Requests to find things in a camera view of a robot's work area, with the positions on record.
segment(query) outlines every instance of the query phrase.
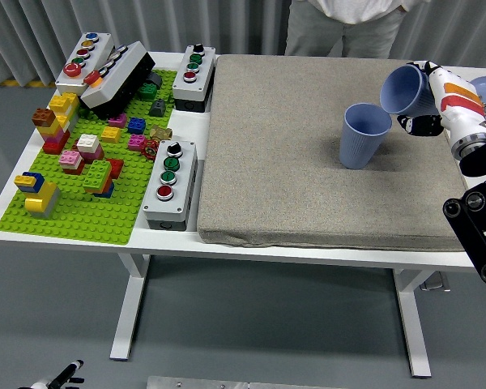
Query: curtain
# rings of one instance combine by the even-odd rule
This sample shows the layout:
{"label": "curtain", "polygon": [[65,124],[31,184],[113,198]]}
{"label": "curtain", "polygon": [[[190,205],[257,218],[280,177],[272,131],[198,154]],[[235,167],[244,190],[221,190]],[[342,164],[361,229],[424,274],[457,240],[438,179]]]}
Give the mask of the curtain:
{"label": "curtain", "polygon": [[[109,32],[115,45],[183,52],[281,55],[289,0],[0,0],[0,83],[54,81],[83,32]],[[403,21],[391,58],[486,67],[486,0],[432,0]]]}

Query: gray cushion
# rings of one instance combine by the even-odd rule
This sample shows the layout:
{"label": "gray cushion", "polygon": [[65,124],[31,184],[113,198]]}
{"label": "gray cushion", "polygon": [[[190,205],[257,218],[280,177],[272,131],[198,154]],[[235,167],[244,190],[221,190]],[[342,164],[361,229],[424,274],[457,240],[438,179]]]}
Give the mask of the gray cushion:
{"label": "gray cushion", "polygon": [[224,55],[198,232],[208,243],[461,250],[442,204],[465,190],[444,135],[393,128],[362,170],[339,162],[344,110],[379,105],[404,61]]}

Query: blue cup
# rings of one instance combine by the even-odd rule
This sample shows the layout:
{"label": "blue cup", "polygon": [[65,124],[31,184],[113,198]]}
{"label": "blue cup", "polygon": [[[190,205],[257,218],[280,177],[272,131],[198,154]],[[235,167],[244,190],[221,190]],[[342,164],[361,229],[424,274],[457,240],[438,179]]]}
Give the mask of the blue cup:
{"label": "blue cup", "polygon": [[388,113],[410,118],[439,114],[428,76],[413,65],[401,66],[386,78],[380,104]]}
{"label": "blue cup", "polygon": [[392,127],[390,115],[377,105],[358,103],[343,115],[340,163],[348,169],[362,169]]}

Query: floor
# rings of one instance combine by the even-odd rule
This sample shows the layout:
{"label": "floor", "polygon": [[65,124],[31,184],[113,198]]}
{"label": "floor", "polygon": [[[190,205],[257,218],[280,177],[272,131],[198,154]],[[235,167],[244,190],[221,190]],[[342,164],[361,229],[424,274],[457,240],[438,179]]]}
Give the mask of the floor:
{"label": "floor", "polygon": [[[48,88],[0,88],[0,191]],[[116,255],[0,246],[0,389],[55,377],[143,389],[152,375],[340,388],[486,387],[486,285],[416,299],[433,377],[411,378],[389,271],[153,258],[127,362],[110,361],[128,273]]]}

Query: white shirt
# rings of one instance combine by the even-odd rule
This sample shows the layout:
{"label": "white shirt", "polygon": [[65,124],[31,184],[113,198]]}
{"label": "white shirt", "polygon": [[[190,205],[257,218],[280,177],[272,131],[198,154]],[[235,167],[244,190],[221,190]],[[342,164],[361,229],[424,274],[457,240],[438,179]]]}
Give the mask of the white shirt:
{"label": "white shirt", "polygon": [[346,24],[379,19],[402,6],[405,11],[430,0],[308,0],[327,17]]}

